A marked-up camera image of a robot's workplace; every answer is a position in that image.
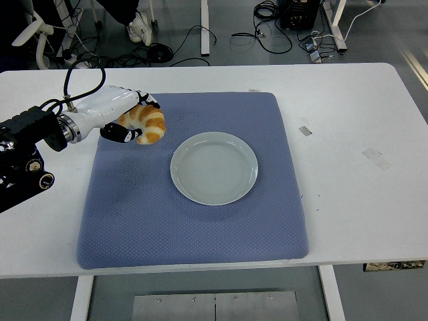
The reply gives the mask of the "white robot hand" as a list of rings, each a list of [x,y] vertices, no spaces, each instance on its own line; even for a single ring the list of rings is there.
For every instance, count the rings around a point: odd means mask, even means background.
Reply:
[[[153,144],[166,132],[165,117],[148,93],[117,86],[104,86],[58,117],[70,143],[83,141],[98,128],[111,141]]]

